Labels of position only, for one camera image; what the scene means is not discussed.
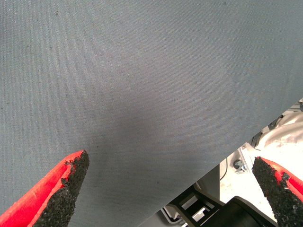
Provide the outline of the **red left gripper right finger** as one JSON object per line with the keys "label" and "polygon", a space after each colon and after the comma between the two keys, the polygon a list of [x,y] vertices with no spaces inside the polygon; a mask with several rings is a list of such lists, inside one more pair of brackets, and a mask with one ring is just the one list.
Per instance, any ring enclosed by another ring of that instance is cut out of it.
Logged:
{"label": "red left gripper right finger", "polygon": [[303,181],[278,163],[256,157],[252,172],[280,227],[303,225]]}

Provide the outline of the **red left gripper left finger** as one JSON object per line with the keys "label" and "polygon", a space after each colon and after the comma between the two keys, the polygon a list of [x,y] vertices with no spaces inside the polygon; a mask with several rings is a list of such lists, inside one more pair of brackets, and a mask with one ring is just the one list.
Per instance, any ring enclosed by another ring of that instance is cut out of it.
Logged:
{"label": "red left gripper left finger", "polygon": [[85,150],[61,160],[0,217],[2,227],[66,227],[89,168]]}

